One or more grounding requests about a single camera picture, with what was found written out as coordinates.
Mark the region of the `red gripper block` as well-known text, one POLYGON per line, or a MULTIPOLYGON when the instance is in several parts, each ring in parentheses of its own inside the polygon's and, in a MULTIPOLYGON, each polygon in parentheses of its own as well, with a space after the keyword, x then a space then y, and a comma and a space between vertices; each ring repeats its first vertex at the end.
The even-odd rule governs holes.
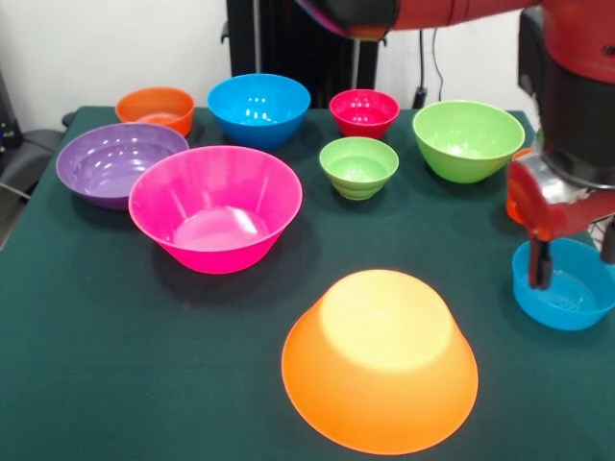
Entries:
MULTIPOLYGON (((587 230, 590 224, 614 214, 614 192, 566 182, 541 160, 513 161, 507 168, 508 192, 529 241, 529 286, 549 288, 553 275, 550 243, 587 230)), ((615 263, 615 223, 603 232, 600 257, 615 263)))

